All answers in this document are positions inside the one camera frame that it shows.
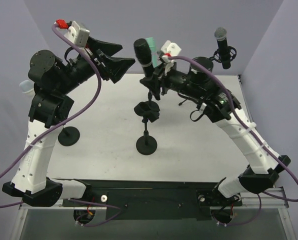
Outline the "black clip microphone stand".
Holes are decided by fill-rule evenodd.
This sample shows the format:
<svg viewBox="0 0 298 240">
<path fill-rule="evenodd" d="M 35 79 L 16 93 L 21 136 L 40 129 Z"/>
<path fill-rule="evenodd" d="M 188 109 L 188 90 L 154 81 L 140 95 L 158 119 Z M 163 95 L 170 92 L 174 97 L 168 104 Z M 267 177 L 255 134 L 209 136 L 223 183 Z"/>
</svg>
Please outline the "black clip microphone stand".
<svg viewBox="0 0 298 240">
<path fill-rule="evenodd" d="M 144 156 L 153 154 L 157 148 L 158 143 L 156 139 L 149 134 L 148 122 L 153 123 L 160 117 L 160 107 L 152 100 L 153 95 L 149 91 L 147 94 L 147 101 L 141 101 L 134 107 L 134 112 L 137 116 L 142 117 L 142 123 L 144 124 L 143 135 L 136 141 L 136 150 Z"/>
</svg>

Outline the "black handheld microphone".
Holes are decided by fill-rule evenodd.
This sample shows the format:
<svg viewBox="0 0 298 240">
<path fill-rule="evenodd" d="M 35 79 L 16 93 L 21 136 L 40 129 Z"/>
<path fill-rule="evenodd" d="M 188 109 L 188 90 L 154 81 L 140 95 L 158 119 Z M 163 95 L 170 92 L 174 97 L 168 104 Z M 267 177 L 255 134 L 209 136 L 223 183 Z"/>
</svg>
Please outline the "black handheld microphone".
<svg viewBox="0 0 298 240">
<path fill-rule="evenodd" d="M 144 38 L 139 38 L 134 41 L 133 48 L 135 56 L 143 69 L 145 77 L 151 77 L 154 72 L 154 67 L 152 63 L 152 53 L 148 42 Z"/>
</svg>

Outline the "mint green microphone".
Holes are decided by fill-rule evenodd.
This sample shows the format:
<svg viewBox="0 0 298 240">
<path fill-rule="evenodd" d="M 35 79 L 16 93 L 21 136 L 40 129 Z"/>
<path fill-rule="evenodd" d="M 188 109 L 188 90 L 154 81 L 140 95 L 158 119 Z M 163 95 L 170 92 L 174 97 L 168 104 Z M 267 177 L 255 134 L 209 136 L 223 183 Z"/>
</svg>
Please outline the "mint green microphone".
<svg viewBox="0 0 298 240">
<path fill-rule="evenodd" d="M 157 48 L 156 43 L 153 37 L 148 37 L 145 39 L 148 43 L 149 49 L 151 51 L 151 61 L 152 65 L 155 68 L 158 65 L 158 58 L 157 58 Z"/>
</svg>

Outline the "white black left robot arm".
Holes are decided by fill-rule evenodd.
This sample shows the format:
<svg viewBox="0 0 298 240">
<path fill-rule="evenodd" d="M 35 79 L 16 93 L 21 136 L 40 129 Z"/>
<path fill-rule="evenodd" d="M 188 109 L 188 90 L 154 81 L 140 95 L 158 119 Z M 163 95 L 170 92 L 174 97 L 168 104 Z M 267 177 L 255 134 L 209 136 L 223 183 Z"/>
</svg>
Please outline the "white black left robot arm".
<svg viewBox="0 0 298 240">
<path fill-rule="evenodd" d="M 78 56 L 67 63 L 47 49 L 32 56 L 28 77 L 34 83 L 34 97 L 26 144 L 15 176 L 2 187 L 4 193 L 32 207 L 51 207 L 61 199 L 74 199 L 81 206 L 91 202 L 87 183 L 49 178 L 47 170 L 56 143 L 70 146 L 80 138 L 76 128 L 66 126 L 73 119 L 70 110 L 74 101 L 69 93 L 92 76 L 118 82 L 135 63 L 133 58 L 116 57 L 122 48 L 89 37 Z"/>
</svg>

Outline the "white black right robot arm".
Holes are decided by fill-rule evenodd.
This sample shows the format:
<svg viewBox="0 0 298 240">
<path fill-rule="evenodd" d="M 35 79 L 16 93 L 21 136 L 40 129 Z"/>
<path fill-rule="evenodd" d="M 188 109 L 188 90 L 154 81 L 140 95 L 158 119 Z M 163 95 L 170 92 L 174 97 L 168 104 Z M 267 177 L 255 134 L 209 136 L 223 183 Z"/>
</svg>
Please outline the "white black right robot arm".
<svg viewBox="0 0 298 240">
<path fill-rule="evenodd" d="M 174 57 L 164 56 L 155 68 L 147 68 L 140 83 L 156 100 L 171 90 L 197 105 L 201 116 L 223 130 L 248 161 L 246 170 L 236 177 L 225 177 L 212 192 L 213 201 L 225 204 L 242 192 L 267 193 L 286 170 L 291 160 L 272 150 L 249 120 L 239 100 L 212 75 L 214 61 L 207 57 L 187 58 L 188 73 L 173 66 Z"/>
</svg>

